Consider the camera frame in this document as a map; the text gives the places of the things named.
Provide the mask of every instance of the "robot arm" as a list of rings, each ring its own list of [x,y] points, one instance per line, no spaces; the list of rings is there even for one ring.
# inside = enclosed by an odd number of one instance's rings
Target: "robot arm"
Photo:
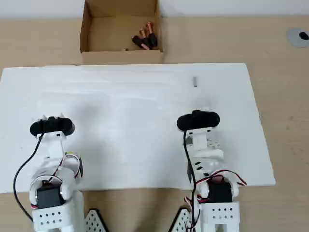
[[[188,177],[195,183],[192,197],[185,198],[191,212],[180,209],[170,232],[216,232],[219,225],[223,225],[225,232],[239,232],[239,203],[233,198],[238,196],[238,184],[246,185],[246,182],[235,172],[220,170],[223,150],[209,138],[219,122],[215,112],[199,110],[177,121],[178,128],[184,131],[184,148],[191,170]],[[235,175],[239,182],[228,174]]]
[[[74,129],[72,121],[63,116],[43,117],[30,127],[31,134],[48,146],[29,190],[35,231],[85,232],[84,198],[76,187],[83,177],[82,159],[64,152],[62,146]]]

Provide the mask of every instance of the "black plastic mount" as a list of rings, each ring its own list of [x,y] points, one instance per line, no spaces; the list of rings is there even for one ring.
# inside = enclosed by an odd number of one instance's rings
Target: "black plastic mount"
[[[216,127],[220,117],[215,112],[194,110],[191,114],[183,115],[177,119],[177,127],[181,131]]]
[[[229,203],[233,202],[232,187],[229,182],[209,181],[209,195],[207,203]]]
[[[74,130],[75,125],[69,118],[66,117],[49,117],[47,120],[40,120],[33,123],[30,127],[30,133],[33,136],[56,131],[62,131],[64,135],[68,136],[73,134]]]
[[[46,209],[63,205],[65,200],[60,193],[61,185],[43,185],[38,188],[38,208]]]

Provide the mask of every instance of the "mounting hole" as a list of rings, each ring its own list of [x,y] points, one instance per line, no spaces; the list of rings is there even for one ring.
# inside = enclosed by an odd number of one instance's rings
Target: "mounting hole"
[[[299,37],[302,40],[309,40],[309,35],[307,33],[305,33],[304,31],[299,34]]]

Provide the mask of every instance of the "black cable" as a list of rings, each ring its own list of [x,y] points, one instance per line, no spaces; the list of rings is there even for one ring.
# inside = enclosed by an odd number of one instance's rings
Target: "black cable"
[[[34,152],[32,153],[32,155],[29,157],[28,160],[26,160],[26,162],[24,162],[20,168],[17,170],[16,174],[15,174],[15,177],[14,177],[14,181],[13,181],[13,192],[14,192],[14,197],[15,197],[15,200],[18,204],[18,206],[21,208],[21,210],[26,214],[26,216],[33,222],[33,219],[31,217],[31,215],[26,211],[26,209],[23,207],[23,205],[21,204],[21,202],[19,201],[18,199],[18,196],[17,196],[17,192],[16,192],[16,180],[17,180],[17,177],[18,177],[18,174],[20,173],[20,171],[23,169],[23,167],[34,157],[35,153],[37,153],[37,150],[39,148],[39,145],[41,143],[41,140],[43,138],[43,135],[44,133],[39,137],[39,140],[38,140],[38,143],[34,149]]]
[[[192,190],[192,194],[191,194],[191,199],[192,199],[192,225],[195,225],[196,222],[195,222],[195,217],[194,217],[194,193],[195,193],[195,190],[197,188],[197,182],[196,182],[196,179],[195,179],[193,166],[192,166],[192,163],[191,163],[191,160],[190,160],[190,157],[189,157],[189,153],[188,153],[188,149],[187,149],[186,134],[187,134],[187,131],[186,130],[183,131],[183,147],[184,147],[185,155],[187,156],[187,159],[188,159],[189,168],[191,169],[191,175],[192,175],[192,181],[193,181],[193,190]]]

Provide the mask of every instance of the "cardboard flap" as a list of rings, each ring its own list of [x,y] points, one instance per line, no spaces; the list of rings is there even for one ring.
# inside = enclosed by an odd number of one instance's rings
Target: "cardboard flap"
[[[152,51],[121,51],[121,52],[83,52],[86,65],[99,64],[160,64],[163,53]]]
[[[86,0],[92,17],[155,15],[156,0]]]

